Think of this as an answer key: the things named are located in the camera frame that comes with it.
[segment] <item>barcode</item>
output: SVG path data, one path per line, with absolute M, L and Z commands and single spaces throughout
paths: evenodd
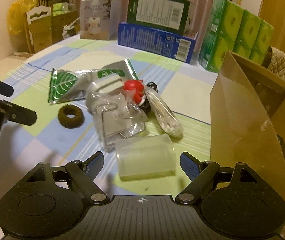
M 213 31 L 213 32 L 217 32 L 217 29 L 218 29 L 218 25 L 216 25 L 216 24 L 212 24 L 211 25 L 211 30 Z
M 204 68 L 207 68 L 207 64 L 208 64 L 208 61 L 203 58 L 201 65 L 202 65 Z
M 180 39 L 176 59 L 181 60 L 183 62 L 186 62 L 186 58 L 188 56 L 190 44 L 191 44 L 190 41 Z
M 179 15 L 180 15 L 180 9 L 174 8 L 172 10 L 172 16 L 171 16 L 171 21 L 178 23 L 179 21 Z

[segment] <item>green and silver package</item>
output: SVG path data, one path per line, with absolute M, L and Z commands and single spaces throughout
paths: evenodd
M 86 98 L 88 86 L 92 81 L 116 73 L 123 81 L 136 79 L 135 70 L 128 59 L 111 63 L 102 69 L 93 70 L 62 70 L 51 72 L 48 103 L 58 104 Z

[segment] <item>tablecloth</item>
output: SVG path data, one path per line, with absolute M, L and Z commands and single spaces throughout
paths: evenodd
M 47 103 L 52 68 L 65 70 L 97 69 L 112 62 L 130 59 L 138 77 L 155 82 L 168 106 L 176 112 L 184 127 L 184 137 L 173 140 L 177 156 L 174 176 L 121 181 L 117 175 L 114 152 L 104 153 L 105 164 L 95 183 L 110 197 L 126 195 L 172 195 L 175 197 L 190 180 L 179 165 L 183 151 L 201 161 L 210 158 L 209 94 L 217 74 L 199 65 L 189 65 L 156 54 L 117 45 L 117 41 L 80 40 L 73 36 L 35 54 L 7 74 L 4 82 L 14 87 L 12 101 L 36 111 L 31 126 L 6 123 L 0 133 L 0 198 L 38 162 L 51 166 L 72 160 L 85 160 L 101 150 L 92 116 L 85 102 L 73 102 L 84 111 L 85 123 L 76 129 L 62 127 L 57 112 L 62 104 Z M 155 121 L 147 124 L 145 135 L 161 134 Z

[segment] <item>blue box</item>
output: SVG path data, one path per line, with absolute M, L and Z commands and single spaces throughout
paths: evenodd
M 118 27 L 118 45 L 141 49 L 165 57 L 190 62 L 198 33 L 188 31 L 188 36 L 126 22 Z

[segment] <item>white label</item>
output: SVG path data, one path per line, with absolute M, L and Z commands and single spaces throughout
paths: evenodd
M 170 0 L 138 0 L 136 21 L 179 29 L 184 4 Z
M 190 41 L 180 39 L 176 59 L 181 60 L 183 62 L 186 61 L 187 56 L 188 56 L 188 52 L 189 52 L 189 48 L 190 48 L 190 44 L 191 44 Z
M 217 32 L 217 29 L 218 29 L 218 26 L 216 25 L 216 24 L 212 24 L 211 25 L 211 30 L 213 31 L 213 32 Z
M 206 68 L 206 67 L 207 67 L 207 64 L 208 64 L 208 61 L 203 58 L 201 65 L 202 65 L 204 68 Z

